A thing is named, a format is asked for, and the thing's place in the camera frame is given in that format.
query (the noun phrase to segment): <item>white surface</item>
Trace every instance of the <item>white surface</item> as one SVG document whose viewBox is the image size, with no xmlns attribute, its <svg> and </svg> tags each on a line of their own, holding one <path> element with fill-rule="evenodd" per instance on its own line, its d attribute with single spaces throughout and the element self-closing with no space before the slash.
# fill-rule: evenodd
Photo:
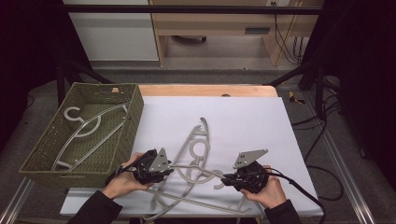
<svg viewBox="0 0 396 224">
<path fill-rule="evenodd" d="M 172 161 L 182 147 L 191 129 L 202 125 L 206 118 L 209 127 L 210 146 L 206 169 L 234 173 L 233 164 L 243 151 L 267 148 L 269 152 L 258 159 L 270 164 L 284 175 L 294 179 L 310 194 L 316 195 L 311 178 L 304 166 L 290 121 L 281 98 L 259 97 L 144 97 L 145 107 L 136 135 L 133 153 L 164 147 L 168 160 Z M 194 148 L 200 152 L 200 146 Z M 192 157 L 186 150 L 179 164 L 189 164 Z M 300 191 L 281 180 L 282 186 L 300 216 L 319 216 L 321 210 Z M 194 186 L 187 198 L 235 209 L 242 194 L 233 187 L 213 189 L 218 178 L 203 185 Z M 180 195 L 185 182 L 173 172 L 166 183 L 167 193 Z M 70 189 L 61 214 L 74 215 L 95 189 Z M 150 206 L 152 195 L 136 191 L 116 200 L 123 206 L 121 216 L 157 214 L 161 207 Z M 249 216 L 259 216 L 261 211 L 245 202 L 243 209 L 252 208 Z M 235 216 L 201 206 L 180 203 L 168 216 Z"/>
<path fill-rule="evenodd" d="M 148 5 L 145 0 L 64 0 L 65 4 Z M 149 13 L 69 13 L 90 61 L 158 61 Z"/>
</svg>

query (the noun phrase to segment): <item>black sleeve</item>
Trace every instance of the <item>black sleeve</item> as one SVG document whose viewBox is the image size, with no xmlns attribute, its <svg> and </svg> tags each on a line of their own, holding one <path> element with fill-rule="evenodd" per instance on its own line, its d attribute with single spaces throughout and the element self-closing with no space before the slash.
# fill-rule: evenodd
<svg viewBox="0 0 396 224">
<path fill-rule="evenodd" d="M 287 200 L 272 209 L 266 208 L 265 215 L 271 224 L 301 224 L 301 220 L 291 203 Z"/>
<path fill-rule="evenodd" d="M 97 190 L 67 223 L 109 224 L 116 219 L 121 209 L 122 206 Z"/>
</svg>

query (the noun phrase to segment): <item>woven basket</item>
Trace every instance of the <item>woven basket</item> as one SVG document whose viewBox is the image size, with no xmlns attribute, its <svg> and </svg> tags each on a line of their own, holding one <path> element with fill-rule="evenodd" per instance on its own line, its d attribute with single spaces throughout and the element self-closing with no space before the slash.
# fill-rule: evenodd
<svg viewBox="0 0 396 224">
<path fill-rule="evenodd" d="M 87 121 L 115 105 L 124 103 L 127 103 L 126 111 L 120 107 L 105 113 L 101 116 L 97 129 L 95 126 L 98 119 L 82 128 L 78 134 L 84 135 L 92 129 L 95 131 L 73 138 L 59 161 L 74 165 L 109 133 L 116 130 L 90 157 L 72 171 L 59 164 L 53 167 L 61 149 L 82 125 L 82 121 L 69 120 L 64 116 L 67 108 L 79 108 L 68 110 L 69 118 L 82 118 Z M 111 172 L 131 157 L 143 106 L 142 95 L 135 84 L 74 83 L 19 170 L 20 174 L 48 188 L 102 188 Z"/>
</svg>

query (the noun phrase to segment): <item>floor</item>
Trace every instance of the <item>floor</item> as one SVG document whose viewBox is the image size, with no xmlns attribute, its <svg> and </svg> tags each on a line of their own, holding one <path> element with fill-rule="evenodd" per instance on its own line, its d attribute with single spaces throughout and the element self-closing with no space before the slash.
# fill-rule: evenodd
<svg viewBox="0 0 396 224">
<path fill-rule="evenodd" d="M 200 39 L 181 37 L 170 38 L 163 66 L 156 62 L 117 62 L 93 63 L 98 73 L 116 82 L 135 83 L 223 83 L 223 84 L 263 84 L 281 77 L 296 67 L 285 58 L 278 66 L 272 66 L 265 52 L 264 44 L 258 36 L 208 36 L 206 42 Z M 294 77 L 278 86 L 277 92 L 283 98 L 285 107 L 294 123 L 314 115 L 312 111 L 313 91 L 299 91 L 296 84 L 301 77 Z M 54 82 L 32 90 L 31 106 L 25 111 L 20 125 L 9 140 L 0 157 L 0 209 L 5 211 L 14 192 L 22 182 L 18 169 L 27 157 L 30 149 L 50 122 L 56 112 L 57 99 Z M 336 103 L 333 92 L 325 91 L 328 105 Z M 396 223 L 396 195 L 386 179 L 381 175 L 374 162 L 361 158 L 359 144 L 349 130 L 342 116 L 342 110 L 334 107 L 328 115 L 325 134 L 319 139 L 307 160 L 307 164 L 321 166 L 338 178 L 342 174 L 334 164 L 330 142 L 336 147 L 354 180 L 364 205 L 356 205 L 356 193 L 346 189 L 340 200 L 332 202 L 321 200 L 328 213 L 326 223 Z M 320 120 L 313 119 L 302 126 L 296 126 L 294 132 L 303 155 L 317 139 Z M 337 197 L 340 186 L 334 177 L 310 168 L 314 186 L 318 195 L 328 198 Z M 64 200 L 63 189 L 45 189 L 33 185 L 25 204 L 18 215 L 18 223 L 64 223 L 67 217 L 59 215 Z M 359 209 L 368 208 L 368 220 L 362 220 Z M 316 218 L 307 218 L 304 223 L 317 223 Z"/>
</svg>

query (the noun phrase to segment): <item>human hand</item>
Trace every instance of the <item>human hand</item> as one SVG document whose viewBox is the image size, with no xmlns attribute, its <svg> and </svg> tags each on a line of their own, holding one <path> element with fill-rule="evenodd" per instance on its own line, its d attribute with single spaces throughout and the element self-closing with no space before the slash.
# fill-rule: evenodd
<svg viewBox="0 0 396 224">
<path fill-rule="evenodd" d="M 270 166 L 264 165 L 263 168 L 268 173 L 272 173 Z M 286 201 L 286 195 L 282 189 L 279 178 L 273 175 L 269 176 L 267 185 L 257 194 L 251 193 L 245 189 L 241 189 L 240 191 L 248 200 L 260 203 L 262 206 L 270 209 Z"/>
<path fill-rule="evenodd" d="M 122 164 L 122 167 L 128 166 L 142 155 L 143 153 L 135 153 L 131 159 Z M 129 194 L 135 190 L 147 190 L 152 185 L 152 183 L 142 185 L 134 178 L 134 175 L 132 173 L 123 172 L 122 174 L 114 177 L 102 190 L 102 192 L 107 196 L 107 198 L 115 199 L 120 196 Z"/>
</svg>

